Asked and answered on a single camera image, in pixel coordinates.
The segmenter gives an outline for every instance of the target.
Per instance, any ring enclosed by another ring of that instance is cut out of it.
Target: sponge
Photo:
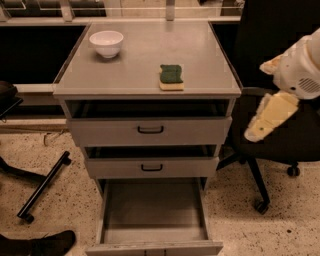
[[[184,83],[181,79],[182,68],[180,65],[160,65],[160,88],[164,91],[183,90]]]

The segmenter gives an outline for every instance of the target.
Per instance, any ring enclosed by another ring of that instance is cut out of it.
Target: terrazzo floor
[[[86,255],[95,244],[102,200],[71,135],[0,134],[0,143],[9,165],[36,173],[47,174],[65,150],[72,160],[32,208],[32,224],[16,215],[36,184],[0,173],[0,233],[30,239],[72,229],[77,242],[67,255]],[[287,176],[285,165],[259,164],[271,197],[263,216],[252,208],[259,193],[247,165],[232,164],[209,181],[205,207],[213,240],[224,243],[219,255],[320,255],[320,162],[300,164],[296,178]]]

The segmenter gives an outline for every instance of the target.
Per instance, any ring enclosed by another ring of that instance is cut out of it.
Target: chair base
[[[56,175],[56,173],[59,171],[60,167],[64,165],[69,165],[71,163],[71,160],[69,159],[69,152],[65,151],[60,159],[57,161],[57,163],[54,165],[54,167],[51,169],[51,171],[48,173],[47,176],[28,172],[22,169],[18,169],[15,167],[12,167],[8,165],[1,157],[0,157],[0,170],[7,174],[7,175],[14,175],[18,176],[20,178],[27,179],[29,181],[38,182],[40,183],[37,187],[37,189],[34,191],[34,193],[30,196],[28,201],[24,204],[24,206],[21,208],[17,216],[23,220],[25,220],[28,223],[32,223],[34,220],[34,217],[28,213],[30,208],[34,205],[38,197],[42,194],[43,190],[48,186],[50,181],[53,179],[53,177]]]
[[[260,200],[256,201],[254,204],[254,208],[260,214],[265,214],[269,208],[270,197],[269,197],[268,191],[266,189],[266,186],[263,182],[263,178],[262,178],[257,160],[255,158],[234,153],[233,155],[231,155],[231,156],[229,156],[219,162],[218,167],[217,167],[217,171],[222,169],[223,167],[228,166],[229,164],[236,162],[236,161],[239,161],[241,164],[248,162],[248,164],[250,166],[251,173],[255,179],[255,182],[256,182],[256,184],[259,188],[260,194],[262,196],[262,201],[260,201]],[[298,168],[298,163],[293,162],[293,163],[291,163],[291,165],[292,166],[289,167],[288,171],[287,171],[288,175],[299,176],[300,170]]]

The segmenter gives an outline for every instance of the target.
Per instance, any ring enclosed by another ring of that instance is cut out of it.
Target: black chair
[[[17,90],[15,86],[8,82],[0,81],[0,120],[5,121],[5,118],[10,113],[10,111],[18,107],[23,102],[21,98],[15,97],[16,92]],[[13,175],[15,177],[27,179],[30,182],[37,182],[39,184],[37,189],[17,214],[19,218],[27,221],[28,223],[33,222],[34,217],[29,213],[29,210],[42,194],[44,189],[48,186],[50,181],[57,174],[60,167],[63,164],[69,165],[71,163],[71,160],[68,158],[69,154],[70,153],[68,151],[65,151],[46,176],[10,166],[4,161],[2,157],[0,157],[0,173]]]
[[[299,110],[263,141],[244,138],[251,118],[266,92],[279,89],[272,76],[259,70],[260,64],[283,53],[302,36],[320,27],[320,1],[246,0],[229,59],[243,85],[236,101],[228,142],[234,154],[222,159],[218,170],[235,161],[248,162],[263,200],[255,208],[264,214],[270,203],[256,159],[291,165],[288,174],[298,176],[298,162],[320,160],[320,99],[300,101]]]

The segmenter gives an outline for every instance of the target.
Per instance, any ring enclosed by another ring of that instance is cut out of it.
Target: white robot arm
[[[263,140],[289,119],[298,110],[300,99],[320,96],[320,29],[263,63],[260,69],[273,75],[273,83],[280,91],[262,99],[244,134],[252,142]]]

